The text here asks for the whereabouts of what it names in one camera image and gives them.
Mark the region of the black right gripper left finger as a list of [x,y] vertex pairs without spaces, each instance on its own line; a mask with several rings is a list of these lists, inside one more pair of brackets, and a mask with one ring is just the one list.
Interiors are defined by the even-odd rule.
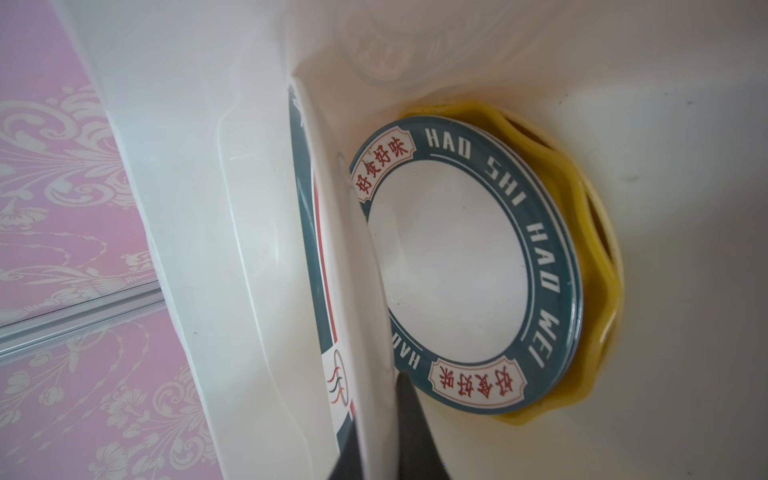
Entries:
[[340,450],[329,480],[364,480],[363,462],[360,453],[357,421],[348,417],[342,425],[346,439]]

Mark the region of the white plate green lettered rim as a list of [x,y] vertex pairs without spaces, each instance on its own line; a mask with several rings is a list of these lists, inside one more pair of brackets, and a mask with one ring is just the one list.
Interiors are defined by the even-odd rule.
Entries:
[[583,282],[565,223],[523,159],[476,126],[417,115],[372,134],[349,172],[396,367],[473,414],[550,393],[578,344]]

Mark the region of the white plate green red rim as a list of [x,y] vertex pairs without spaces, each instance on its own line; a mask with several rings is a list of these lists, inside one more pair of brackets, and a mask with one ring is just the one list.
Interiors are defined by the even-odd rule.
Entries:
[[289,84],[293,167],[321,351],[340,454],[357,421],[364,479],[398,476],[396,370],[388,309],[349,163],[301,80]]

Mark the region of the yellow scalloped dotted plate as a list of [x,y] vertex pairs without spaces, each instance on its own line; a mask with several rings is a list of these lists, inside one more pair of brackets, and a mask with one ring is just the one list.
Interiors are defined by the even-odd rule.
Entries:
[[400,117],[417,115],[468,123],[511,147],[552,196],[576,249],[583,282],[584,318],[570,367],[543,399],[493,418],[519,426],[584,400],[591,394],[606,357],[616,343],[625,299],[618,238],[597,190],[554,137],[518,113],[479,101],[462,101],[411,107]]

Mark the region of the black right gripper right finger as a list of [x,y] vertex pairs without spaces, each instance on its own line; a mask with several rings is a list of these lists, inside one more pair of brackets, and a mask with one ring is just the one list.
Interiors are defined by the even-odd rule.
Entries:
[[402,480],[449,480],[411,377],[400,372],[396,380],[399,458]]

